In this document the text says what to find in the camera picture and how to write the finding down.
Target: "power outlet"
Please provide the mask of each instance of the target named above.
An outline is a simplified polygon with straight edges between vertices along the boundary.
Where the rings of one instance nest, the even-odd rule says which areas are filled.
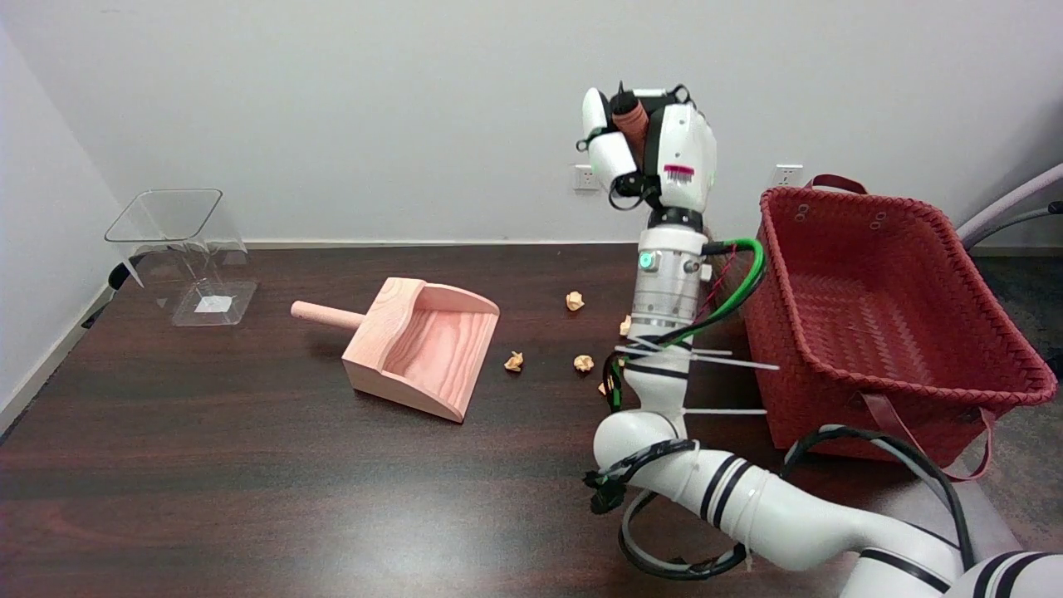
[[[596,191],[602,188],[590,164],[576,164],[572,167],[572,188],[577,191]]]
[[[771,186],[790,187],[800,184],[800,173],[805,167],[800,164],[776,164],[775,172],[772,174]]]

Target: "transparent box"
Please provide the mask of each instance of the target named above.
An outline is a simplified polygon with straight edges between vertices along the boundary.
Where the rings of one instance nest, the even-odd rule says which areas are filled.
[[[219,189],[154,189],[133,198],[103,238],[173,326],[235,325],[257,283]]]

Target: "dark wooden table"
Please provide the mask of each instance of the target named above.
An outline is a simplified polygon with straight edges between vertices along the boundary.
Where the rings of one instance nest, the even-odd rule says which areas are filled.
[[[618,342],[631,245],[259,251],[236,327],[172,328],[126,284],[0,447],[0,596],[836,596],[853,563],[788,573],[754,557],[713,581],[665,582],[617,547],[620,513],[580,483],[608,414],[598,360]],[[342,331],[296,298],[364,311],[388,275],[469,288],[502,320],[458,426],[356,396]],[[564,294],[587,307],[566,311]],[[703,347],[746,354],[739,323]],[[524,353],[520,375],[503,370]],[[748,371],[698,364],[689,407],[755,407]],[[690,417],[691,435],[777,468],[759,417]],[[952,535],[932,495],[890,464],[820,459],[795,482]],[[1014,537],[975,484],[976,549]],[[730,542],[674,505],[635,533],[688,560]]]

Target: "red wire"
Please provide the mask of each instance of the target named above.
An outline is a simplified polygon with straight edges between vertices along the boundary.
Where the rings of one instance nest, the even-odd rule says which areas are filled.
[[[727,256],[727,261],[724,263],[724,267],[720,270],[720,273],[716,274],[716,281],[712,284],[712,288],[709,290],[709,294],[705,297],[705,304],[702,305],[702,309],[697,312],[696,320],[702,320],[702,317],[704,317],[705,312],[708,311],[709,305],[712,303],[712,297],[715,296],[716,291],[720,290],[720,287],[723,285],[724,276],[727,275],[727,270],[729,270],[731,263],[735,262],[735,257],[737,255],[738,255],[738,243],[732,243],[731,252]]]

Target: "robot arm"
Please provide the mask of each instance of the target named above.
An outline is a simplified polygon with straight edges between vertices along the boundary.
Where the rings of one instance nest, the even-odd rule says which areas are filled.
[[[747,546],[791,570],[858,552],[843,598],[1057,595],[1063,556],[1001,554],[965,573],[964,565],[974,565],[966,544],[961,550],[902,522],[821,500],[735,455],[702,450],[686,440],[682,405],[692,347],[663,340],[681,336],[676,331],[695,320],[708,241],[702,220],[715,178],[716,142],[685,90],[681,85],[671,91],[621,85],[609,99],[594,88],[584,97],[585,139],[577,148],[590,153],[610,203],[614,194],[637,197],[631,207],[645,202],[652,208],[639,239],[628,340],[634,347],[661,344],[624,369],[641,409],[613,413],[594,437],[601,469],[585,480],[600,491],[592,509],[601,513],[619,505],[614,499],[622,500],[624,484],[652,491],[628,508],[621,546],[640,568],[670,579],[706,579],[715,575],[713,567],[727,570],[744,559]],[[603,483],[613,484],[613,491],[619,483],[621,494],[601,499]],[[742,544],[699,565],[645,554],[628,542],[627,522],[657,495]]]
[[[625,411],[598,427],[594,457],[605,472],[675,440],[660,414]],[[638,468],[628,483],[672,499],[784,569],[806,570],[858,552],[842,598],[1047,598],[1063,582],[1063,556],[1046,552],[1010,552],[964,573],[959,549],[948,542],[815,498],[725,451],[665,455]]]
[[[682,85],[669,91],[625,90],[621,84],[611,99],[591,88],[583,115],[581,149],[590,153],[592,171],[610,202],[613,194],[638,197],[635,205],[645,201],[652,208],[639,239],[628,339],[659,339],[696,317],[715,137]],[[668,417],[682,437],[691,349],[680,343],[629,363],[624,372],[643,407]]]

